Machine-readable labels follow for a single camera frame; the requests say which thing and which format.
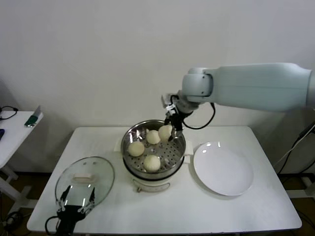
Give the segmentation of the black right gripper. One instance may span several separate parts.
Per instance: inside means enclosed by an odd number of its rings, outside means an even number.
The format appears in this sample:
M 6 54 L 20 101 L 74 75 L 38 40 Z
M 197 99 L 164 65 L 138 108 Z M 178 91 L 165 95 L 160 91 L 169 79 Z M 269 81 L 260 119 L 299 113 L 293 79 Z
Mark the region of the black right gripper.
M 186 113 L 178 112 L 166 112 L 164 125 L 169 125 L 171 127 L 171 133 L 168 141 L 178 139 L 183 133 L 183 121 L 188 115 Z

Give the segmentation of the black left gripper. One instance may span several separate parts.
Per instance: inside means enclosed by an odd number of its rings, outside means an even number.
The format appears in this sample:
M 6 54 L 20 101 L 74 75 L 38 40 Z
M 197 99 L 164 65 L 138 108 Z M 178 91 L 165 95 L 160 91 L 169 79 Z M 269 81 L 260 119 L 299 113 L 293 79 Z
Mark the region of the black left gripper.
M 67 195 L 70 191 L 70 185 L 63 191 L 61 197 L 57 200 L 57 216 L 60 219 L 57 228 L 57 236 L 71 236 L 73 234 L 75 225 L 78 221 L 86 217 L 85 213 L 90 213 L 95 207 L 95 188 L 89 198 L 84 198 L 82 206 L 65 205 Z

